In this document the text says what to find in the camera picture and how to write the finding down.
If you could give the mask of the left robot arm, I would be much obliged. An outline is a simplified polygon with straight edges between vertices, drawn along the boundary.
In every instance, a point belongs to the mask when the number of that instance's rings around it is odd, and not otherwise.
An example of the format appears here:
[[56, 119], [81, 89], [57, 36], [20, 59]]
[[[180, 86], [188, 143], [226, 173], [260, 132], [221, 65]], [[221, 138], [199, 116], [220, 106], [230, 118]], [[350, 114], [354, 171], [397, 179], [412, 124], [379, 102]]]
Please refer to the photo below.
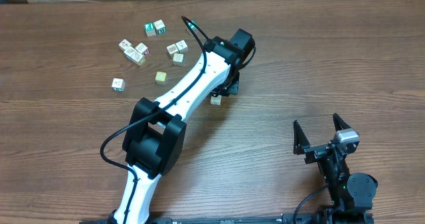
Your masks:
[[196, 65], [178, 84], [154, 101], [142, 98], [135, 105], [122, 145], [127, 183], [122, 202], [107, 223], [147, 223], [157, 183], [182, 152], [187, 119], [207, 96], [237, 94], [240, 70], [255, 50], [252, 35], [242, 29], [230, 40], [209, 39]]

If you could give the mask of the wooden block scribble picture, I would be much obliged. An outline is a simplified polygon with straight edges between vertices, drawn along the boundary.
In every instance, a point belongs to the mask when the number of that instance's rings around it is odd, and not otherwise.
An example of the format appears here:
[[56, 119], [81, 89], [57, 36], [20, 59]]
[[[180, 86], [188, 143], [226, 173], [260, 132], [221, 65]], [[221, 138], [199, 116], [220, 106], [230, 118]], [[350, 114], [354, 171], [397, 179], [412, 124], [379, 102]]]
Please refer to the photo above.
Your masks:
[[211, 104], [220, 106], [221, 105], [222, 96], [211, 96]]

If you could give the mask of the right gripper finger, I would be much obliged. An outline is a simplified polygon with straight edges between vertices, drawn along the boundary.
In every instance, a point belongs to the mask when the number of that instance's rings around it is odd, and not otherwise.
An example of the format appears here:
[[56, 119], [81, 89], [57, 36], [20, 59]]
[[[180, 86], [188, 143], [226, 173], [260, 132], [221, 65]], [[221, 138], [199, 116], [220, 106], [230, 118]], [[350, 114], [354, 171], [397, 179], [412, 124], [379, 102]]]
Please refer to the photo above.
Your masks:
[[339, 115], [338, 113], [333, 114], [333, 124], [336, 131], [346, 130], [350, 128], [350, 125], [348, 125]]
[[305, 154], [305, 149], [310, 148], [311, 144], [305, 136], [300, 124], [297, 120], [293, 122], [294, 125], [294, 154]]

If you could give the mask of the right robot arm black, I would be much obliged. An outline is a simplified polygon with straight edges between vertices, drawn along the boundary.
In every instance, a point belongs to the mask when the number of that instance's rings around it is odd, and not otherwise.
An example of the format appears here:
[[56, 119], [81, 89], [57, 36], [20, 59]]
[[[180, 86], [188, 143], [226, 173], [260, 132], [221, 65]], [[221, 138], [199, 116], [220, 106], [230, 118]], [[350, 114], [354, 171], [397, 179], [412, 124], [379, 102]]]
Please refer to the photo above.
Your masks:
[[292, 221], [301, 223], [298, 213], [302, 205], [326, 189], [331, 205], [319, 206], [305, 223], [373, 223], [373, 216], [367, 211], [373, 208], [378, 181], [366, 173], [350, 173], [345, 159], [358, 148], [359, 134], [336, 113], [333, 123], [333, 139], [312, 147], [298, 121], [294, 121], [294, 154], [304, 155], [306, 164], [316, 163], [325, 185], [300, 202]]

